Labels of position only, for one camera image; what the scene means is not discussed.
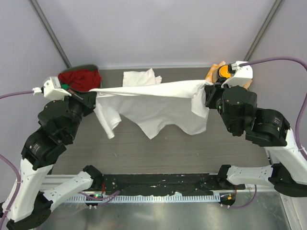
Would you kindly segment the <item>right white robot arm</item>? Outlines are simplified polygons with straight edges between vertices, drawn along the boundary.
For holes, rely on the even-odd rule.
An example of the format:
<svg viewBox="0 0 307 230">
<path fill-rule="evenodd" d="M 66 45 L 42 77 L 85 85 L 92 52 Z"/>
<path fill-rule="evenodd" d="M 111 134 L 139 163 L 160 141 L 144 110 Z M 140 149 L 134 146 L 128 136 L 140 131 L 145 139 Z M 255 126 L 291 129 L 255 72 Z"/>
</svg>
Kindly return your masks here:
<svg viewBox="0 0 307 230">
<path fill-rule="evenodd" d="M 307 160 L 295 142 L 286 118 L 278 111 L 257 107 L 257 94 L 241 86 L 206 85 L 205 106 L 217 110 L 226 130 L 245 135 L 251 143 L 274 155 L 278 163 L 262 167 L 222 165 L 217 185 L 222 189 L 240 184 L 264 185 L 290 197 L 307 196 Z"/>
</svg>

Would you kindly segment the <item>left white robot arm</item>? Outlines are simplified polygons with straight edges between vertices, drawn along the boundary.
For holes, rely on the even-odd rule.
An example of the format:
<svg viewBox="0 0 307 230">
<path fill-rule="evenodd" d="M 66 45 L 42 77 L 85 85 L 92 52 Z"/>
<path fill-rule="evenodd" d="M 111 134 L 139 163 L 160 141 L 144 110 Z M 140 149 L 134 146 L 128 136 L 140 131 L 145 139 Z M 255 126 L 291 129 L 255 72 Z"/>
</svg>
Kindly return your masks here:
<svg viewBox="0 0 307 230">
<path fill-rule="evenodd" d="M 40 189 L 66 146 L 73 143 L 82 118 L 94 111 L 95 101 L 95 92 L 69 90 L 68 96 L 51 100 L 38 114 L 40 128 L 26 140 L 17 180 L 9 197 L 1 204 L 0 216 L 7 218 L 8 229 L 34 229 L 72 195 L 101 188 L 102 173 L 87 165 L 61 185 L 45 191 Z"/>
</svg>

